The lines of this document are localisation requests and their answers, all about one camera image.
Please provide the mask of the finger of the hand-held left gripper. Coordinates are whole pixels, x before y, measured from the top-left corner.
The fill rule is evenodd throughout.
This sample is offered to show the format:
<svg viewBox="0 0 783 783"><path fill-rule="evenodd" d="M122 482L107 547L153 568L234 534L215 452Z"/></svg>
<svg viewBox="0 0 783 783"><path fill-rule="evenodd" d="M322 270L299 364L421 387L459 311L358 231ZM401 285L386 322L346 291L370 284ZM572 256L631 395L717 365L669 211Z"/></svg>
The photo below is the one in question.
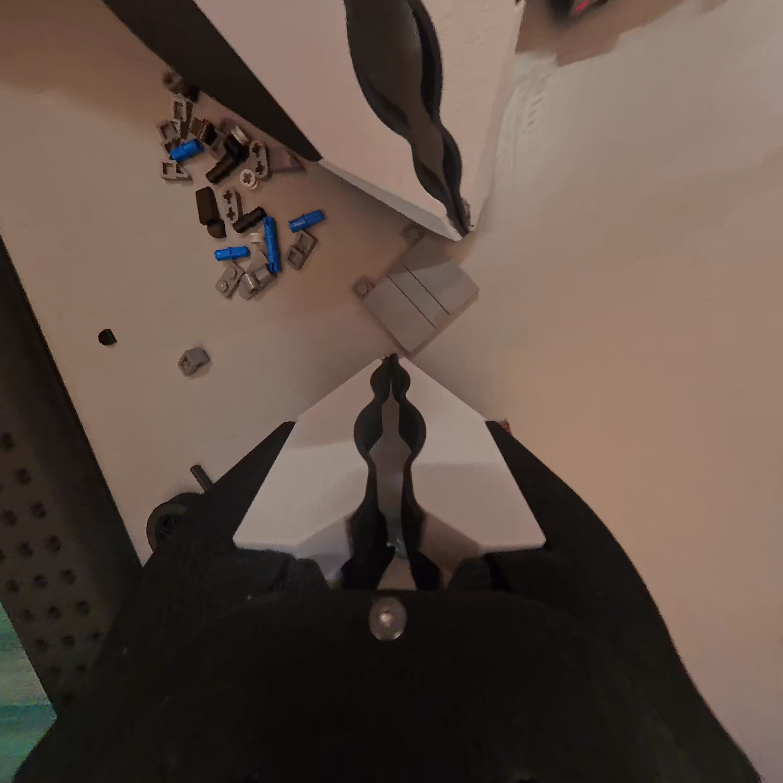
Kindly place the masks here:
<svg viewBox="0 0 783 783"><path fill-rule="evenodd" d="M468 233L462 158L441 116L423 2L197 2L318 162L423 227Z"/></svg>
<svg viewBox="0 0 783 783"><path fill-rule="evenodd" d="M419 41L414 171L439 202L416 219L466 237L489 195L524 2L413 2Z"/></svg>

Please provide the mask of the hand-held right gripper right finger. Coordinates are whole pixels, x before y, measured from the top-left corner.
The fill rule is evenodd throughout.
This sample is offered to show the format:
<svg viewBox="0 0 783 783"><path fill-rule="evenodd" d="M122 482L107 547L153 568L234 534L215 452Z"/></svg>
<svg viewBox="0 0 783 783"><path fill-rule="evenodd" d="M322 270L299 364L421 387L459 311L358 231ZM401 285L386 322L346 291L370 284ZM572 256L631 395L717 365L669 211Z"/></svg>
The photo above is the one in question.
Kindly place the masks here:
<svg viewBox="0 0 783 783"><path fill-rule="evenodd" d="M389 360L398 434L409 449L400 523L418 590L465 561L540 549L546 539L484 417L406 358Z"/></svg>

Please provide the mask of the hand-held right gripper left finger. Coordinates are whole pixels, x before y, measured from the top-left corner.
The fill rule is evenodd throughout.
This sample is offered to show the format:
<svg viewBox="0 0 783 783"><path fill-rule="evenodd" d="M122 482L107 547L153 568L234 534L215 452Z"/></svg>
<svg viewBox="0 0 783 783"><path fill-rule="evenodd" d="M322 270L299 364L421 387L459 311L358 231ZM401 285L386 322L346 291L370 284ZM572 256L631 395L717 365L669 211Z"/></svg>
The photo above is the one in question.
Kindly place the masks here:
<svg viewBox="0 0 783 783"><path fill-rule="evenodd" d="M345 589L380 586L398 455L387 404L395 355L366 368L299 416L233 536L244 550L313 560Z"/></svg>

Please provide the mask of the grey lego car model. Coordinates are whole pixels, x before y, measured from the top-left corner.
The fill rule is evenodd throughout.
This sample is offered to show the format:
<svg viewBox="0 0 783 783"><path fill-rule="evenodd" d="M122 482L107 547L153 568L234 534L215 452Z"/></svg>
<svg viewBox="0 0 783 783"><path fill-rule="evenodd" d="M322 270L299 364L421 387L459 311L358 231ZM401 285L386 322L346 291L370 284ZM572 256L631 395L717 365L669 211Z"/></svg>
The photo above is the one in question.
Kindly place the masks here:
<svg viewBox="0 0 783 783"><path fill-rule="evenodd" d="M601 8L609 1L542 1L551 17L559 24L567 24Z"/></svg>

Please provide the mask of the group of small lego connectors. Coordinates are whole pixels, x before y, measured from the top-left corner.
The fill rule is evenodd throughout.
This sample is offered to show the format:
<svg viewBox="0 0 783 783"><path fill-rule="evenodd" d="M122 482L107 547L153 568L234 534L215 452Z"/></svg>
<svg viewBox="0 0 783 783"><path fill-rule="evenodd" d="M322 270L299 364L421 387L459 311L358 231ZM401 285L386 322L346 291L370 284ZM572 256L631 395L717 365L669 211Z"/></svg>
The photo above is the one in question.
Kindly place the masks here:
<svg viewBox="0 0 783 783"><path fill-rule="evenodd" d="M192 165L214 158L194 197L200 227L218 244L213 255L221 272L215 290L227 301L257 300L277 281L284 264L298 270L305 265L317 245L312 227L325 214L314 210L290 220L293 240L284 250L276 220L260 204L244 205L243 196L276 175L303 174L305 166L287 147L254 139L231 118L212 122L200 116L201 90L178 73L165 71L162 83L171 93L171 113L156 126L164 153L161 179L192 184Z"/></svg>

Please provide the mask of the dark grey wide lego tile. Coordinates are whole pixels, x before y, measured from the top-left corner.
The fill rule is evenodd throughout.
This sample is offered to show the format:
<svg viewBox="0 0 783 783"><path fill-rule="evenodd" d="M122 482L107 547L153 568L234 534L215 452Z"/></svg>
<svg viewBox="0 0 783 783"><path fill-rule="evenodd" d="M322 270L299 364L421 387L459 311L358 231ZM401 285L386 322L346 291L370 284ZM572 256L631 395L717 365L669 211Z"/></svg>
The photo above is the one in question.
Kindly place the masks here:
<svg viewBox="0 0 783 783"><path fill-rule="evenodd" d="M414 354L447 328L477 298L479 288L431 237L406 249L374 290L360 299L406 354Z"/></svg>

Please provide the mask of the black lego tyre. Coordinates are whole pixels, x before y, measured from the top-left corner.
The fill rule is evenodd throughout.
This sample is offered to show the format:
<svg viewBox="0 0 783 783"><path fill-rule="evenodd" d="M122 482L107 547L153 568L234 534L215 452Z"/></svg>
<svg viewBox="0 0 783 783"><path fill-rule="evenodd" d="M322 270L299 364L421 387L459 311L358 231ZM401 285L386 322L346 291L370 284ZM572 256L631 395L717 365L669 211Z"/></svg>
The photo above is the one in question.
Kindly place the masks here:
<svg viewBox="0 0 783 783"><path fill-rule="evenodd" d="M146 523L146 537L152 552L171 537L201 497L201 493L180 493L153 509Z"/></svg>

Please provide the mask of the black perforated panel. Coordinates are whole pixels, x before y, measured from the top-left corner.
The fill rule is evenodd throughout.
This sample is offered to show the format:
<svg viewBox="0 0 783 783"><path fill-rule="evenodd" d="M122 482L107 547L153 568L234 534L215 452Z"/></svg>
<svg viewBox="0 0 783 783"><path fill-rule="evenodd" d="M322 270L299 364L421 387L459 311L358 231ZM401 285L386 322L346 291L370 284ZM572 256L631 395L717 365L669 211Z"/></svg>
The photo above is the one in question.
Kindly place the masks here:
<svg viewBox="0 0 783 783"><path fill-rule="evenodd" d="M2 606L62 712L141 565L4 243L1 550Z"/></svg>

